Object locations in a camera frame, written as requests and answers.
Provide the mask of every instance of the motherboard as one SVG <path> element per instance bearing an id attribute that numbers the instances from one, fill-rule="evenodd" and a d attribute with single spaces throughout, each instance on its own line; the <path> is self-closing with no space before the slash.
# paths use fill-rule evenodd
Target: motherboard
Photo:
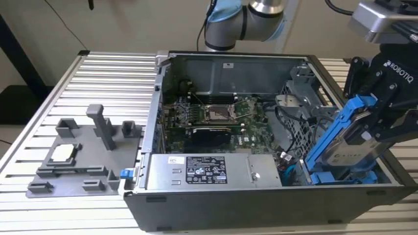
<path id="1" fill-rule="evenodd" d="M 190 94 L 163 109 L 167 153 L 277 152 L 259 97 Z"/>

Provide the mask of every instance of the wire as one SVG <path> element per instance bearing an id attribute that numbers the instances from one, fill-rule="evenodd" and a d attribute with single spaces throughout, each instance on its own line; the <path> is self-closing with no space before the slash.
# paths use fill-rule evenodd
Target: wire
<path id="1" fill-rule="evenodd" d="M 75 33 L 74 33 L 74 32 L 71 31 L 71 29 L 68 28 L 68 26 L 67 26 L 67 24 L 66 24 L 66 22 L 64 22 L 63 18 L 60 17 L 60 15 L 59 15 L 58 11 L 54 9 L 54 7 L 51 6 L 51 4 L 48 3 L 48 1 L 47 1 L 47 0 L 44 0 L 44 2 L 48 4 L 48 6 L 51 7 L 51 9 L 54 10 L 54 12 L 55 12 L 56 16 L 59 17 L 60 21 L 63 22 L 64 27 L 68 29 L 70 33 L 71 33 L 71 34 L 72 34 L 72 36 L 74 36 L 74 37 L 79 40 L 80 44 L 83 45 L 84 49 L 87 50 L 87 46 L 84 45 L 84 43 L 83 43 L 83 42 L 82 42 L 82 40 L 79 39 L 78 35 L 75 35 Z"/>
<path id="2" fill-rule="evenodd" d="M 3 142 L 3 143 L 6 143 L 6 144 L 12 145 L 12 143 L 11 143 L 11 142 L 8 142 L 8 141 L 0 140 L 0 142 Z"/>
<path id="3" fill-rule="evenodd" d="M 186 120 L 183 122 L 186 122 L 189 120 L 189 113 L 187 113 L 187 110 L 186 108 L 182 106 L 182 105 L 178 105 L 178 104 L 169 104 L 169 105 L 164 105 L 164 106 L 169 106 L 169 107 L 181 107 L 183 110 L 185 110 L 185 116 L 186 116 Z"/>
<path id="4" fill-rule="evenodd" d="M 318 132 L 318 127 L 321 127 L 325 131 L 327 130 L 325 128 L 325 126 L 321 124 L 321 122 L 326 120 L 326 121 L 330 121 L 330 122 L 334 122 L 334 120 L 327 117 L 327 116 L 323 116 L 323 115 L 319 115 L 319 119 L 318 119 L 318 122 L 317 122 L 317 125 L 315 125 L 315 128 L 314 128 L 314 131 L 313 131 L 313 143 L 314 145 L 317 144 L 317 132 Z"/>
<path id="5" fill-rule="evenodd" d="M 412 43 L 418 43 L 418 29 L 404 21 L 392 24 L 392 28 L 410 40 Z"/>
<path id="6" fill-rule="evenodd" d="M 338 7 L 333 4 L 331 0 L 326 0 L 326 4 L 327 4 L 329 7 L 333 9 L 333 11 L 335 11 L 335 12 L 339 13 L 339 14 L 343 14 L 343 15 L 346 15 L 346 16 L 351 16 L 353 13 L 354 13 L 353 11 L 347 11 L 347 10 L 345 10 L 345 9 L 338 8 Z"/>
<path id="7" fill-rule="evenodd" d="M 202 32 L 203 32 L 203 29 L 206 30 L 207 23 L 209 23 L 209 18 L 210 18 L 210 16 L 211 16 L 213 12 L 214 12 L 217 3 L 218 3 L 218 0 L 210 0 L 210 6 L 209 6 L 209 11 L 207 11 L 207 16 L 206 16 L 206 18 L 205 18 L 203 25 L 202 25 L 202 28 L 201 28 L 201 31 L 199 31 L 199 34 L 198 34 L 198 38 L 197 38 L 197 51 L 199 51 L 199 39 L 201 39 L 201 35 L 202 35 Z"/>
<path id="8" fill-rule="evenodd" d="M 307 122 L 306 119 L 298 118 L 298 117 L 290 115 L 290 114 L 286 112 L 286 110 L 282 108 L 281 105 L 277 106 L 277 109 L 279 109 L 279 110 L 281 110 L 281 113 L 282 113 L 286 117 L 291 118 L 293 120 L 299 121 L 299 122 Z"/>
<path id="9" fill-rule="evenodd" d="M 297 137 L 295 137 L 295 134 L 294 134 L 294 132 L 291 131 L 290 127 L 285 124 L 285 122 L 283 122 L 283 120 L 282 120 L 282 118 L 281 118 L 281 115 L 279 115 L 279 108 L 278 108 L 278 107 L 279 107 L 279 106 L 277 106 L 277 107 L 274 108 L 275 118 L 278 119 L 279 123 L 282 124 L 282 126 L 285 127 L 285 129 L 290 132 L 290 135 L 293 136 L 293 141 L 291 141 L 290 146 L 289 146 L 289 148 L 287 148 L 287 150 L 286 150 L 286 153 L 289 153 L 290 150 L 293 149 L 294 145 L 295 145 Z"/>

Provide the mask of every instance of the circuit board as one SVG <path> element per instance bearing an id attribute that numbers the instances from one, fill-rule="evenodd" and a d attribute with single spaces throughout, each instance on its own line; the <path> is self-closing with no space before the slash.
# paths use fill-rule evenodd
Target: circuit board
<path id="1" fill-rule="evenodd" d="M 185 98 L 164 106 L 167 153 L 271 154 L 278 144 L 257 98 L 239 96 L 231 105 L 190 104 Z M 210 131 L 227 135 L 227 141 L 213 146 L 197 145 L 197 131 L 205 131 L 205 142 L 219 139 Z"/>

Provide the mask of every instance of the warning label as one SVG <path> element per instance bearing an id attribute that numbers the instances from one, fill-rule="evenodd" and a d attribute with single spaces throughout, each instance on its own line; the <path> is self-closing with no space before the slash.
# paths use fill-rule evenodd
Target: warning label
<path id="1" fill-rule="evenodd" d="M 225 157 L 187 157 L 186 182 L 189 184 L 227 184 Z"/>

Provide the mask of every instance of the aluminum extrusion table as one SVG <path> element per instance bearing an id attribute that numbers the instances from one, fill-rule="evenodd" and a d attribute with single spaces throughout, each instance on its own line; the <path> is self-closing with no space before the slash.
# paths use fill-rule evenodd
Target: aluminum extrusion table
<path id="1" fill-rule="evenodd" d="M 349 64 L 321 59 L 343 87 Z M 114 124 L 134 120 L 146 126 L 155 78 L 155 55 L 91 52 L 79 55 L 44 104 L 0 160 L 0 232 L 19 235 L 147 234 L 136 225 L 122 196 L 28 199 L 26 191 L 54 143 L 60 118 L 92 124 L 86 116 L 91 103 L 104 105 Z M 418 181 L 418 140 L 392 148 Z M 189 234 L 418 234 L 418 194 L 398 204 L 380 206 L 349 225 L 298 226 L 189 231 Z"/>

